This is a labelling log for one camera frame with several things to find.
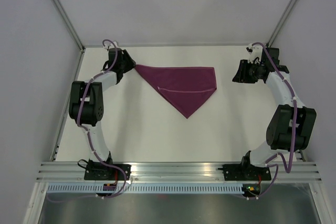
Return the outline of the purple cloth napkin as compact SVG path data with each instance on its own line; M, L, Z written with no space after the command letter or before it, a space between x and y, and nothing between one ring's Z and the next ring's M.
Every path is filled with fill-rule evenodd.
M137 73L185 118L194 114L217 90L213 67L150 67Z

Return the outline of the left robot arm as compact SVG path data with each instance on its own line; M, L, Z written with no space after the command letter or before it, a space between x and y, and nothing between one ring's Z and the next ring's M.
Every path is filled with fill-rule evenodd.
M96 170L98 176L108 180L114 176L111 152L104 140L101 120L104 115L103 93L120 83L124 74L135 68L135 61L127 50L107 49L108 60L102 70L87 81L71 84L69 116L87 138L90 159L86 170Z

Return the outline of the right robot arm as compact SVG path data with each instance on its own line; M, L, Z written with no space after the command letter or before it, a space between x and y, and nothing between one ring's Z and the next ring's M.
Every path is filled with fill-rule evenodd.
M254 84L259 80L269 88L277 108L266 129L266 139L241 160L239 172L245 179L254 178L259 168L281 157L286 173L290 173L295 151L308 147L317 113L298 97L290 80L290 72L280 64L279 49L261 42L246 48L249 59L239 63L233 82Z

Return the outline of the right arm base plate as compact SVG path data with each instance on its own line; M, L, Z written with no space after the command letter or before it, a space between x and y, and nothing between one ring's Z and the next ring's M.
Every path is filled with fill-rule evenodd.
M225 181L271 181L270 169L268 167L257 167L242 164L225 164L218 170L223 172Z

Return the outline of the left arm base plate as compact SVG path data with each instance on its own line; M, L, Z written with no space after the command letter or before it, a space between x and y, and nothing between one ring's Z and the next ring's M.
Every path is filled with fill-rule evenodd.
M129 180L131 175L130 164L114 164L114 166L118 169L106 167L98 162L89 163L86 167L84 180Z

